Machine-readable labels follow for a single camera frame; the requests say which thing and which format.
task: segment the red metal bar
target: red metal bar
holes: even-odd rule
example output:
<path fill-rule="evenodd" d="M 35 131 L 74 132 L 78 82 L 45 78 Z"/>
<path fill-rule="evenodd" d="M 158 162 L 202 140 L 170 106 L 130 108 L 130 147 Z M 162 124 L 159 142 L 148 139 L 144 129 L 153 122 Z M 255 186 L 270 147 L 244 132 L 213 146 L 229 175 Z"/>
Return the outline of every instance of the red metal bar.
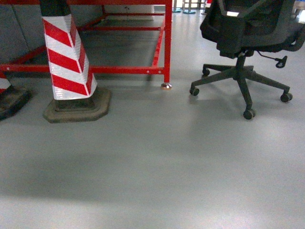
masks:
<path fill-rule="evenodd" d="M 172 0 L 68 0 L 69 5 L 172 5 Z M 39 0 L 0 0 L 2 5 L 39 5 Z"/>
<path fill-rule="evenodd" d="M 129 67 L 129 66 L 95 66 L 91 65 L 93 73 L 115 73 L 115 74 L 160 74 L 163 68 L 156 67 Z"/>
<path fill-rule="evenodd" d="M 159 31 L 160 27 L 120 27 L 120 26 L 103 26 L 103 27 L 86 27 L 86 31 Z"/>
<path fill-rule="evenodd" d="M 0 0 L 1 4 L 15 5 L 39 5 L 39 0 Z M 156 50 L 151 67 L 126 67 L 126 66 L 91 66 L 94 73 L 127 73 L 127 74 L 163 74 L 164 83 L 170 82 L 170 61 L 171 61 L 171 37 L 172 37 L 172 0 L 129 0 L 129 5 L 165 5 L 165 17 L 161 27 L 92 27 L 94 24 L 105 19 L 109 15 L 113 16 L 163 16 L 164 13 L 130 13 L 130 14 L 107 14 L 104 9 L 105 5 L 124 5 L 122 0 L 68 0 L 70 5 L 101 5 L 103 16 L 94 21 L 79 27 L 79 30 L 131 30 L 131 31 L 157 31 L 160 30 Z M 162 38 L 165 32 L 165 50 L 164 50 L 164 67 L 157 67 L 162 45 Z M 19 59 L 9 64 L 0 64 L 0 71 L 3 72 L 49 72 L 48 65 L 24 65 L 22 63 L 33 58 L 45 50 L 45 46 L 39 47 L 34 51 L 20 57 Z"/>
<path fill-rule="evenodd" d="M 164 13 L 108 13 L 109 16 L 164 16 Z"/>
<path fill-rule="evenodd" d="M 0 64 L 0 71 L 3 72 L 50 72 L 47 64 Z"/>
<path fill-rule="evenodd" d="M 172 5 L 165 5 L 164 83 L 170 82 L 172 41 Z"/>
<path fill-rule="evenodd" d="M 96 66 L 91 65 L 93 73 L 116 73 L 116 74 L 163 74 L 162 67 L 134 67 L 134 66 Z M 0 64 L 2 72 L 50 72 L 47 64 Z"/>
<path fill-rule="evenodd" d="M 164 28 L 165 28 L 165 18 L 164 18 L 164 20 L 162 22 L 162 26 L 160 28 L 160 34 L 159 34 L 158 42 L 157 42 L 157 45 L 156 45 L 156 50 L 155 50 L 154 56 L 153 56 L 152 67 L 158 66 Z"/>
<path fill-rule="evenodd" d="M 33 51 L 29 52 L 28 54 L 25 54 L 24 56 L 14 60 L 11 62 L 11 64 L 21 64 L 21 63 L 25 63 L 26 61 L 34 58 L 35 56 L 41 54 L 42 52 L 44 52 L 46 50 L 46 46 L 43 45 L 37 49 L 34 49 Z"/>

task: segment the office chair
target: office chair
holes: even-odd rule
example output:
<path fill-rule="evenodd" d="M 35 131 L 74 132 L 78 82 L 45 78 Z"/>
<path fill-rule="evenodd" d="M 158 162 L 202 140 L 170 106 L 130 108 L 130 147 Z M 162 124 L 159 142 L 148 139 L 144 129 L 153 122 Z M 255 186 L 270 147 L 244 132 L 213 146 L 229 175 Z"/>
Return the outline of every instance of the office chair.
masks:
<path fill-rule="evenodd" d="M 220 56 L 237 58 L 237 63 L 236 66 L 204 64 L 203 76 L 192 82 L 190 94 L 198 95 L 196 86 L 233 78 L 246 102 L 244 118 L 248 120 L 255 117 L 255 112 L 246 79 L 282 89 L 281 101 L 290 101 L 293 96 L 289 86 L 257 74 L 253 66 L 245 66 L 244 62 L 258 51 L 261 56 L 276 60 L 277 68 L 285 67 L 287 56 L 271 58 L 260 52 L 294 52 L 302 47 L 305 27 L 291 16 L 293 5 L 294 0 L 214 0 L 200 26 L 202 36 L 217 43 Z M 209 69 L 220 73 L 208 76 Z"/>

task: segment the black rubber base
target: black rubber base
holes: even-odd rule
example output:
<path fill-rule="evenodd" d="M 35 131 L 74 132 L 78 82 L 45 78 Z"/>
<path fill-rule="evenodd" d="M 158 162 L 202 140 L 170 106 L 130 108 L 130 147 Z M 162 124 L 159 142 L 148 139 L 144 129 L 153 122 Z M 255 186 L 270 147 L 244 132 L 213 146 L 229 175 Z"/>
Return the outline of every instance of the black rubber base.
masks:
<path fill-rule="evenodd" d="M 43 113 L 50 123 L 95 121 L 108 114 L 111 92 L 106 88 L 96 88 L 92 95 L 94 107 L 87 111 L 56 111 L 55 100 L 52 100 Z"/>
<path fill-rule="evenodd" d="M 31 98 L 30 91 L 24 88 L 9 87 L 0 94 L 0 120 L 12 117 Z"/>

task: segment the wall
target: wall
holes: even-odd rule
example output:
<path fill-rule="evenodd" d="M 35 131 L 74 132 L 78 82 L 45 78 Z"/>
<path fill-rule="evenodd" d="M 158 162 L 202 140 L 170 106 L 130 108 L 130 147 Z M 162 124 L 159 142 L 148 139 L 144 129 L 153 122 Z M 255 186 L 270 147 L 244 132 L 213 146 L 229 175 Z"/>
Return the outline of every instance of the wall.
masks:
<path fill-rule="evenodd" d="M 107 13 L 153 13 L 153 5 L 109 5 L 105 6 Z M 152 20 L 152 16 L 112 16 L 114 20 Z"/>
<path fill-rule="evenodd" d="M 71 6 L 77 25 L 102 15 L 101 6 Z M 0 5 L 0 63 L 9 62 L 44 44 L 39 6 Z"/>

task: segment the epoxy floor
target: epoxy floor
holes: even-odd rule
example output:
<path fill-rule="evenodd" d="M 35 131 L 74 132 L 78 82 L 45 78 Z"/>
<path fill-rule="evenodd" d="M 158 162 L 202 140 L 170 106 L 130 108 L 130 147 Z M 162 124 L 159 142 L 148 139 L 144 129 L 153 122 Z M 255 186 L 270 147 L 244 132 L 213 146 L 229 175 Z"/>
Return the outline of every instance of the epoxy floor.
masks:
<path fill-rule="evenodd" d="M 173 15 L 171 91 L 162 76 L 96 75 L 112 100 L 95 122 L 49 124 L 49 76 L 11 79 L 34 97 L 0 122 L 1 229 L 305 228 L 305 47 L 270 54 L 288 55 L 283 69 L 258 54 L 246 61 L 294 95 L 284 104 L 281 90 L 249 82 L 247 121 L 233 80 L 189 95 L 204 62 L 235 64 L 201 38 L 202 20 Z M 157 35 L 82 38 L 93 64 L 149 65 Z"/>

